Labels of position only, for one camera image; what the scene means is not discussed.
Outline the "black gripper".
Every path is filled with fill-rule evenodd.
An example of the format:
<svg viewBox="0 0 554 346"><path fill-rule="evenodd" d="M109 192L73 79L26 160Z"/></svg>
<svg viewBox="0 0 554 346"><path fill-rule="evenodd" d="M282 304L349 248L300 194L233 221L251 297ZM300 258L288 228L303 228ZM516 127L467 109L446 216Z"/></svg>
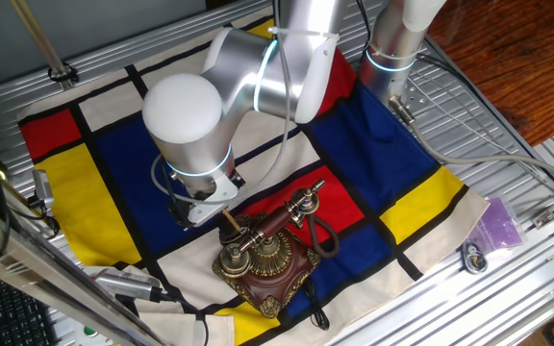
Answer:
<svg viewBox="0 0 554 346"><path fill-rule="evenodd" d="M172 198L167 204L169 214L185 231L193 226L193 223L189 220L189 213L193 207L193 203L177 199L176 197Z"/></svg>

